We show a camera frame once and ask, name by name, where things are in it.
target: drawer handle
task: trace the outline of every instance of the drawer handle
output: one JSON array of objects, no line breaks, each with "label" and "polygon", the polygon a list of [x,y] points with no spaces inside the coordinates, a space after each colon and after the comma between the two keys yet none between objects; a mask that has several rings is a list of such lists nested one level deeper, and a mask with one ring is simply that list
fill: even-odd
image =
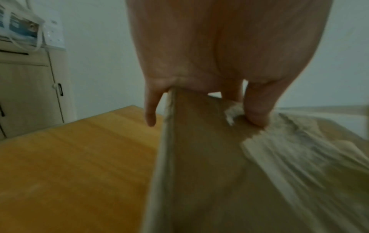
[{"label": "drawer handle", "polygon": [[64,96],[62,85],[58,83],[58,86],[59,86],[60,96]]},{"label": "drawer handle", "polygon": [[4,113],[3,109],[1,108],[1,104],[0,104],[0,114],[1,114],[2,117],[5,117],[5,113]]},{"label": "drawer handle", "polygon": [[2,52],[2,53],[20,54],[20,55],[29,55],[29,53],[13,52],[13,51],[7,51],[7,50],[0,50],[0,52]]}]

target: finger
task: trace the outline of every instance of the finger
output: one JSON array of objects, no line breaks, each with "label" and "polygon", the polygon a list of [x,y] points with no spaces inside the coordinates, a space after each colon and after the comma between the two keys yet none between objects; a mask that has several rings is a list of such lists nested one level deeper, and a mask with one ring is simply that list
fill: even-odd
[{"label": "finger", "polygon": [[257,126],[267,126],[269,124],[269,113],[294,80],[295,77],[264,84],[249,82],[243,99],[246,118]]},{"label": "finger", "polygon": [[156,124],[156,107],[163,95],[163,92],[153,90],[145,86],[145,120],[148,126],[153,127]]},{"label": "finger", "polygon": [[228,99],[232,101],[242,102],[243,92],[242,92],[242,80],[233,81],[230,84],[225,84],[222,87],[220,93],[222,94],[222,99]]}]

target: drawer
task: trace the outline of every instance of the drawer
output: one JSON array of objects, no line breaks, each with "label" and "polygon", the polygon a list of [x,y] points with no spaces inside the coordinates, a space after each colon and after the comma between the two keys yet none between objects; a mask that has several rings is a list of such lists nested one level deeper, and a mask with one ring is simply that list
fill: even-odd
[{"label": "drawer", "polygon": [[32,64],[49,66],[49,58],[44,48],[37,52],[27,52],[13,43],[0,41],[0,63]]}]

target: white bag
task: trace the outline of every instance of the white bag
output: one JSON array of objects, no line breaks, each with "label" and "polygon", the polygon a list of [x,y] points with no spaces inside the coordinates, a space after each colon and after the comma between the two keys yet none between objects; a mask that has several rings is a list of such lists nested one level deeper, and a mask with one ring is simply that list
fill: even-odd
[{"label": "white bag", "polygon": [[[37,51],[42,45],[44,20],[16,0],[0,0],[0,36],[10,39],[17,47],[29,52]],[[36,44],[30,50],[16,40]]]}]

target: human hand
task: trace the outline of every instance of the human hand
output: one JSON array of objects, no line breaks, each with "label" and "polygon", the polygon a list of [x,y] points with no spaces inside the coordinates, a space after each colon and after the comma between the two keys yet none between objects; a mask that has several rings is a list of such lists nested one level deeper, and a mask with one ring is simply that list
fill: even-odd
[{"label": "human hand", "polygon": [[[258,126],[313,56],[331,0],[127,0],[145,119],[172,86],[243,101]],[[245,95],[242,82],[247,80]]]}]

